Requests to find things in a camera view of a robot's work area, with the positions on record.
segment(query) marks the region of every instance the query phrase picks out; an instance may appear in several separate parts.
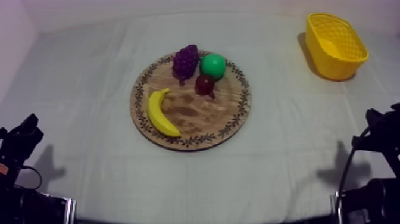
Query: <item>banana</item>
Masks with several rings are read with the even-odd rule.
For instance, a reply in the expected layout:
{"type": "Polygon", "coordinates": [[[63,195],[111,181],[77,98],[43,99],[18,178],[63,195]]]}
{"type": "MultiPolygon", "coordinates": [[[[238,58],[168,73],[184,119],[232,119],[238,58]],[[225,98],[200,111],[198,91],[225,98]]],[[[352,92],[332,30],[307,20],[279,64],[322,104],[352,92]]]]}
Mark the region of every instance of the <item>banana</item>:
{"type": "Polygon", "coordinates": [[[168,118],[161,111],[161,104],[163,104],[164,96],[169,92],[169,88],[162,89],[160,91],[154,91],[149,98],[149,118],[154,127],[161,133],[178,137],[180,136],[179,130],[172,124],[168,118]]]}

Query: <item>white table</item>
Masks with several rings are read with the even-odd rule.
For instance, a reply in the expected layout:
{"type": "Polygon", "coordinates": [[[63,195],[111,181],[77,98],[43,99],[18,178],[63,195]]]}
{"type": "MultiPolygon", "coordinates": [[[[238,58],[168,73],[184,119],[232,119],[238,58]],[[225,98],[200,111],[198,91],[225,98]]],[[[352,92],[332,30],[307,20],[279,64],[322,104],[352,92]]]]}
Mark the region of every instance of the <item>white table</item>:
{"type": "MultiPolygon", "coordinates": [[[[399,38],[355,28],[370,59],[346,82],[311,72],[298,17],[175,14],[41,34],[0,104],[0,124],[38,116],[45,137],[26,164],[42,172],[41,190],[77,199],[79,217],[272,223],[328,214],[366,109],[387,111],[400,100],[399,38]],[[144,68],[192,43],[235,62],[253,104],[232,139],[187,154],[147,141],[132,123],[129,96],[144,68]]],[[[354,164],[350,187],[392,175],[379,154],[356,153],[354,164]]]]}

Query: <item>yellow basket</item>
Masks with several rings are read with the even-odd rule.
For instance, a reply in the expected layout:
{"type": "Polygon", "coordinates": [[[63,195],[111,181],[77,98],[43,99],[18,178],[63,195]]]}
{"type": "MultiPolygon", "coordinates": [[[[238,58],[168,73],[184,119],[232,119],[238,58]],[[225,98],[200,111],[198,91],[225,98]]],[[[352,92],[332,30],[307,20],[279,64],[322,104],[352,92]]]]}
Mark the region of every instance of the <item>yellow basket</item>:
{"type": "Polygon", "coordinates": [[[318,72],[328,79],[349,79],[368,59],[368,51],[351,25],[333,15],[308,15],[305,42],[318,72]]]}

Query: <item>round wooden tray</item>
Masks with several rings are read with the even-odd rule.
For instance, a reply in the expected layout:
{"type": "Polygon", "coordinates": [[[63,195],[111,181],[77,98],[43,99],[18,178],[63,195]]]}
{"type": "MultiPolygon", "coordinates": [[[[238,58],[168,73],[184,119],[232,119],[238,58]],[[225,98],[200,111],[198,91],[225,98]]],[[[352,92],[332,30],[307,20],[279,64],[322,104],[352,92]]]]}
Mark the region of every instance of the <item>round wooden tray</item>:
{"type": "MultiPolygon", "coordinates": [[[[199,51],[200,56],[210,52],[199,51]]],[[[199,151],[222,143],[244,124],[251,107],[249,83],[242,71],[226,59],[225,76],[215,84],[215,99],[195,93],[195,75],[184,86],[172,75],[175,53],[168,54],[147,67],[137,78],[130,95],[133,123],[150,141],[176,151],[199,151]],[[181,132],[180,137],[165,136],[148,119],[148,98],[153,91],[164,88],[162,111],[181,132]]]]}

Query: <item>purple grapes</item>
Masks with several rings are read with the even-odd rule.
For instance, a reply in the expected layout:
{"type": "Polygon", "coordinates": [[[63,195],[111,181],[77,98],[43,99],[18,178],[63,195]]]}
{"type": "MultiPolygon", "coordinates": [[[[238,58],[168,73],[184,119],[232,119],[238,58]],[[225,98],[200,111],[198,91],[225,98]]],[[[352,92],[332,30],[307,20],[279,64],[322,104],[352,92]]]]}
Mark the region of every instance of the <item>purple grapes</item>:
{"type": "Polygon", "coordinates": [[[198,61],[199,53],[196,45],[189,45],[176,53],[172,71],[181,85],[195,74],[198,61]]]}

